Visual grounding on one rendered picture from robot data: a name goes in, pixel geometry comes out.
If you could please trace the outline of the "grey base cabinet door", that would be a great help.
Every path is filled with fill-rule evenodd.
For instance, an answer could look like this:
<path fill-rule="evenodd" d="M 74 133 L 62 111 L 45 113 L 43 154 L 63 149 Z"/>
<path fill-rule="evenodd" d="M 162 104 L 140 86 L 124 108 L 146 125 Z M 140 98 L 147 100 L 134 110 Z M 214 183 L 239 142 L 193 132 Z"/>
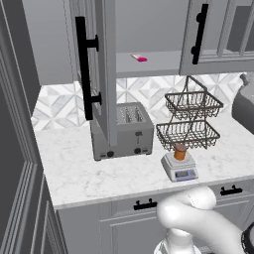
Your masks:
<path fill-rule="evenodd" d="M 100 222 L 102 254 L 154 254 L 165 234 L 166 229 L 155 215 Z"/>

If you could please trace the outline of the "dark grey rounded appliance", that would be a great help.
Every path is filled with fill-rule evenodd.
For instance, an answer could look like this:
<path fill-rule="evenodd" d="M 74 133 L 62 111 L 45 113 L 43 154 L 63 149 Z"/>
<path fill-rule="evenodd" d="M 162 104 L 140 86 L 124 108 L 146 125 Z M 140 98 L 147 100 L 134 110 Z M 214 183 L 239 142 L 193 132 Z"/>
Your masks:
<path fill-rule="evenodd" d="M 254 71 L 242 73 L 240 78 L 243 84 L 233 100 L 231 115 L 254 135 Z"/>

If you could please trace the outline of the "grey drawer front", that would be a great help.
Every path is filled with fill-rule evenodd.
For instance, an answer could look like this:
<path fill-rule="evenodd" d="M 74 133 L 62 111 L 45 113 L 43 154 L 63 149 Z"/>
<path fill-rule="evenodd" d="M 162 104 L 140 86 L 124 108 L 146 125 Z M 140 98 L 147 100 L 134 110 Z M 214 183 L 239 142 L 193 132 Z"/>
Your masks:
<path fill-rule="evenodd" d="M 232 186 L 235 185 L 237 188 L 242 188 L 242 193 L 236 193 L 231 195 L 220 195 L 221 188 L 224 187 L 226 190 L 230 190 Z M 252 180 L 244 180 L 244 181 L 236 181 L 232 183 L 224 183 L 213 185 L 210 187 L 215 196 L 216 196 L 216 208 L 224 207 L 227 205 L 231 205 L 233 203 L 237 203 L 243 200 L 246 196 L 252 193 Z"/>
<path fill-rule="evenodd" d="M 157 207 L 134 210 L 133 205 L 136 203 L 136 200 L 140 200 L 141 203 L 147 203 L 149 198 L 151 198 L 153 201 L 159 203 L 164 198 L 172 194 L 175 194 L 175 192 L 141 194 L 135 197 L 122 198 L 101 203 L 98 206 L 99 224 L 103 225 L 117 222 L 127 222 L 148 218 L 149 216 L 155 216 Z"/>

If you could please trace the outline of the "tall dark grey cabinet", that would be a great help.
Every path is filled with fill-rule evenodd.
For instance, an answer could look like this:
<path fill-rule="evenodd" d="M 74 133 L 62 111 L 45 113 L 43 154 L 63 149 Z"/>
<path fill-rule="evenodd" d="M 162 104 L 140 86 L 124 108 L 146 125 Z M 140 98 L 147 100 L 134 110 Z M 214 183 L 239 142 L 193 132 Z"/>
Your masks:
<path fill-rule="evenodd" d="M 67 254 L 31 117 L 40 92 L 22 0 L 0 0 L 0 254 Z"/>

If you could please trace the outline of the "orange jam jar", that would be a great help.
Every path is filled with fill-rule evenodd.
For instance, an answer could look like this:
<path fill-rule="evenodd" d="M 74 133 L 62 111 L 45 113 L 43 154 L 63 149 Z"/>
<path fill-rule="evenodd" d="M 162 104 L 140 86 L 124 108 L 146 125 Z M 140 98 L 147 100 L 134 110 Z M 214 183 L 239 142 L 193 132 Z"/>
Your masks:
<path fill-rule="evenodd" d="M 187 153 L 187 147 L 184 144 L 177 143 L 175 145 L 174 158 L 178 161 L 182 161 Z"/>

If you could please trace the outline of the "grey metal toaster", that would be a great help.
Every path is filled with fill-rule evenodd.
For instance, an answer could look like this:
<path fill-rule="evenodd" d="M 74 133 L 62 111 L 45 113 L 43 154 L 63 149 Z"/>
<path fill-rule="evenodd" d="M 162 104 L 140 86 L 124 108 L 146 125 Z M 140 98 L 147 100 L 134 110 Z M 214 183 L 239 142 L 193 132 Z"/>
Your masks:
<path fill-rule="evenodd" d="M 120 103 L 116 111 L 117 145 L 109 146 L 96 120 L 90 122 L 93 159 L 150 155 L 154 124 L 141 102 Z"/>

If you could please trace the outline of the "pink and white small packet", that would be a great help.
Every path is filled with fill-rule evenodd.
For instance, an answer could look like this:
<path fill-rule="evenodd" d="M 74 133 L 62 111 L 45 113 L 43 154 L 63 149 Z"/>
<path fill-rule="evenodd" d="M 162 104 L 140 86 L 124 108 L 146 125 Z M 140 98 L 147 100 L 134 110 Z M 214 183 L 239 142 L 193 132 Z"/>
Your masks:
<path fill-rule="evenodd" d="M 139 63 L 146 62 L 148 59 L 146 57 L 143 57 L 139 54 L 131 54 L 131 57 L 138 61 Z"/>

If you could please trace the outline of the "grey wall cabinet body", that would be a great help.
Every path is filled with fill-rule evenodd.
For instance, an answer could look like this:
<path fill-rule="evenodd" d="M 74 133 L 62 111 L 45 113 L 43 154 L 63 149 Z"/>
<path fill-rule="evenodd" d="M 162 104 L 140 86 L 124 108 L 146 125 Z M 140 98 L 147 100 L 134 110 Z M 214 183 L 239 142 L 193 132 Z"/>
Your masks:
<path fill-rule="evenodd" d="M 179 73 L 189 1 L 115 0 L 118 77 Z"/>

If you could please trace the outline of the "white digital scale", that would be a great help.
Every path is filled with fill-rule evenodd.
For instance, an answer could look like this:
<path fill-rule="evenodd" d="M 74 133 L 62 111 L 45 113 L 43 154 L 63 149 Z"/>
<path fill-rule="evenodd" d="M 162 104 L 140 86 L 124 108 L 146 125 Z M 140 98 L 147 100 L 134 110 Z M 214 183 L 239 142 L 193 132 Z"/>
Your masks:
<path fill-rule="evenodd" d="M 166 153 L 161 163 L 172 182 L 191 181 L 198 178 L 195 161 L 190 153 L 186 153 L 181 161 L 177 160 L 173 153 Z"/>

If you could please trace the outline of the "grey glass-pane cabinet door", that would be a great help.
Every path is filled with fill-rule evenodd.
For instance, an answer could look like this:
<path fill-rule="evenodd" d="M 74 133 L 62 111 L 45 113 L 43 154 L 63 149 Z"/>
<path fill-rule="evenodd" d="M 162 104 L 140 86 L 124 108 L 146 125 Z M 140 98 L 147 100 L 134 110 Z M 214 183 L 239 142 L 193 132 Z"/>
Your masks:
<path fill-rule="evenodd" d="M 192 63 L 201 5 L 208 11 L 198 64 Z M 254 0 L 190 0 L 180 74 L 254 70 Z"/>

